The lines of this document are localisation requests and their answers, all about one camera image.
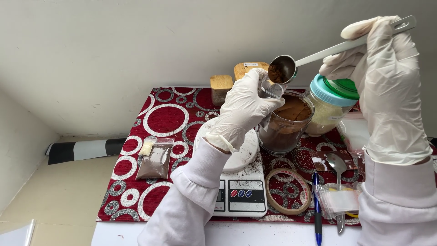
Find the blue pen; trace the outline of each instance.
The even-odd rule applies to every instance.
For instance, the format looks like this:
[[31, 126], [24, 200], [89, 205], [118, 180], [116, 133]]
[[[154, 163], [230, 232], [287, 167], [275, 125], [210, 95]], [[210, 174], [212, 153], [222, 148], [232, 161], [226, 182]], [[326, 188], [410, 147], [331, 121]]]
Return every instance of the blue pen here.
[[316, 194], [314, 193], [315, 185], [319, 184], [319, 176], [317, 172], [313, 173], [312, 177], [312, 185], [313, 185], [313, 199], [314, 199], [314, 230], [316, 231], [316, 242], [317, 245], [320, 246], [322, 244], [322, 213], [320, 212], [320, 204], [317, 200]]

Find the bamboo lid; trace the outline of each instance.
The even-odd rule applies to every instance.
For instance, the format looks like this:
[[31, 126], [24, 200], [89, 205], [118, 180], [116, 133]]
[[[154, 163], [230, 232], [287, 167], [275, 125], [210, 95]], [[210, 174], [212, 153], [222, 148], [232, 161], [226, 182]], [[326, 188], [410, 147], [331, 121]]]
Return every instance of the bamboo lid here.
[[234, 82], [229, 75], [212, 75], [210, 78], [211, 89], [214, 91], [229, 91]]
[[244, 62], [239, 63], [234, 67], [235, 81], [243, 78], [243, 76], [254, 67], [260, 67], [265, 70], [269, 68], [269, 64], [265, 62]]

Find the red on/off button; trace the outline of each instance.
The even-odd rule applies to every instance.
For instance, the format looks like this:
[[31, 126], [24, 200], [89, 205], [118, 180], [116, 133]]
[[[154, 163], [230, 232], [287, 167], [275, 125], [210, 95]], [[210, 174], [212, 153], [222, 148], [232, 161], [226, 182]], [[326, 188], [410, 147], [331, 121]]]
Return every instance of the red on/off button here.
[[238, 191], [237, 190], [233, 190], [231, 191], [231, 197], [235, 197], [237, 195]]

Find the gloved hand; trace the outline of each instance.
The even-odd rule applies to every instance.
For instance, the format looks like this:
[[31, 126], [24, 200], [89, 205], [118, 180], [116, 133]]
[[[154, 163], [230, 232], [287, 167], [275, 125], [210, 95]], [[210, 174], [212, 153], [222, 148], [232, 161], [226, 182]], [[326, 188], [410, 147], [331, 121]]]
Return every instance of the gloved hand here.
[[360, 108], [371, 134], [367, 153], [375, 162], [412, 165], [431, 153], [420, 110], [418, 55], [409, 33], [392, 37], [398, 16], [376, 17], [347, 26], [341, 37], [369, 32], [363, 45], [323, 59], [319, 73], [349, 78], [360, 94]]
[[258, 83], [267, 76], [262, 68], [252, 68], [242, 79], [235, 81], [220, 109], [217, 123], [206, 134], [206, 140], [225, 151], [238, 152], [244, 135], [268, 113], [282, 106], [284, 99], [258, 97]]

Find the white sleeve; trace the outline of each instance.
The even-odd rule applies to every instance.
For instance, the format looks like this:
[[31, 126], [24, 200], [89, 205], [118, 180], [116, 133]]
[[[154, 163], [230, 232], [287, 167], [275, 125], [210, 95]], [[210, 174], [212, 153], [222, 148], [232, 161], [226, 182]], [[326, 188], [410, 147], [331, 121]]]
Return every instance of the white sleeve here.
[[171, 173], [172, 187], [138, 236], [138, 245], [205, 245], [227, 155], [201, 139], [196, 153]]
[[388, 165], [366, 154], [359, 197], [360, 246], [437, 245], [437, 189], [433, 160]]

